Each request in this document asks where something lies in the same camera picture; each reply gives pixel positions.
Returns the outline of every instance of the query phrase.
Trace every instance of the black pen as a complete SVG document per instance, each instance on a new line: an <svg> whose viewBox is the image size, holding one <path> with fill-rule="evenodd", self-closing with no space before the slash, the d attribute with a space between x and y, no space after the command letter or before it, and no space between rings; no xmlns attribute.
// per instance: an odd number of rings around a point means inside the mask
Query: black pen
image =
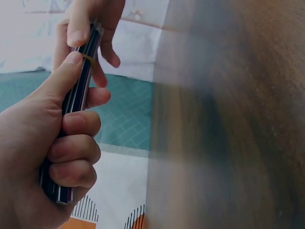
<svg viewBox="0 0 305 229"><path fill-rule="evenodd" d="M75 86L67 93L62 103L62 116L67 113L85 109L87 91L91 79L92 67L97 59L97 49L101 43L102 28L97 22L90 23L90 37L88 42L74 49L83 54L84 62L81 75ZM65 133L60 131L58 137L64 137ZM49 176L51 162L46 158L40 167L40 185L45 194L57 204L75 204L76 196L72 187L64 187L55 184Z"/></svg>

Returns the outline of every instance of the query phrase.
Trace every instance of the skin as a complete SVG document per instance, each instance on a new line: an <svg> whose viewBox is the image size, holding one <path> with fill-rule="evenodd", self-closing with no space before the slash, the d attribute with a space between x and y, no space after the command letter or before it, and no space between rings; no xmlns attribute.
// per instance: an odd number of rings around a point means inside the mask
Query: skin
<svg viewBox="0 0 305 229"><path fill-rule="evenodd" d="M81 72L82 57L70 53L71 47L86 43L90 19L98 18L105 28L103 57L114 67L120 65L112 38L124 4L124 0L74 0L67 11L69 18L57 27L51 76L27 98L0 113L0 228L56 229L68 220L74 206L50 202L38 183L46 156L53 162L49 170L53 181L75 187L77 200L94 185L92 165L101 152L93 137L101 127L100 118L93 111L62 117L61 105ZM93 74L97 88L89 89L87 108L110 99L104 88L105 74L97 66ZM67 136L57 139L61 128Z"/></svg>

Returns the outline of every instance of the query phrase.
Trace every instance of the white surface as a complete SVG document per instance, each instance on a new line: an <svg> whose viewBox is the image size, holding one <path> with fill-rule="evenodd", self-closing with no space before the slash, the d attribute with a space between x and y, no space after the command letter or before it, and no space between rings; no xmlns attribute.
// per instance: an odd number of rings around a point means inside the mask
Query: white surface
<svg viewBox="0 0 305 229"><path fill-rule="evenodd" d="M144 157L102 152L88 193L99 214L96 229L122 229L133 210L145 204L147 163Z"/></svg>
<svg viewBox="0 0 305 229"><path fill-rule="evenodd" d="M64 10L68 3L64 0L24 3L22 0L0 2L0 73L35 71L41 67L51 71L55 26L63 14L20 12ZM161 26L168 4L169 0L135 0L135 4L133 0L127 0L123 16L136 18L133 11L139 10L141 21ZM121 59L121 66L115 69L99 58L105 73L152 81L160 35L161 29L121 20L113 38L113 48Z"/></svg>

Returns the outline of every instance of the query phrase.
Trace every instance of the teal fabric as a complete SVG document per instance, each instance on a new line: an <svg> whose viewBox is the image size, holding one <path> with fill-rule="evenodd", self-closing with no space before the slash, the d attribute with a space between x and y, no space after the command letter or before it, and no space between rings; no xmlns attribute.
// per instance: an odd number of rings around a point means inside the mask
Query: teal fabric
<svg viewBox="0 0 305 229"><path fill-rule="evenodd" d="M0 111L25 98L49 75L45 71L0 74ZM102 120L96 141L148 150L153 84L116 75L107 75L107 80L111 100L93 108Z"/></svg>

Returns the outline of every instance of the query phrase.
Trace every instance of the rubber band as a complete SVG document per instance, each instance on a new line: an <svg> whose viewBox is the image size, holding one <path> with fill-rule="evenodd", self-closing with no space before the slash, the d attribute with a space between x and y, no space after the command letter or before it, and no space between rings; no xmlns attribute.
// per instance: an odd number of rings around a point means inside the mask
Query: rubber band
<svg viewBox="0 0 305 229"><path fill-rule="evenodd" d="M81 55L83 56L83 58L87 59L90 62L92 68L94 69L95 68L95 60L92 57L90 57L90 56L88 56L84 53L81 53Z"/></svg>

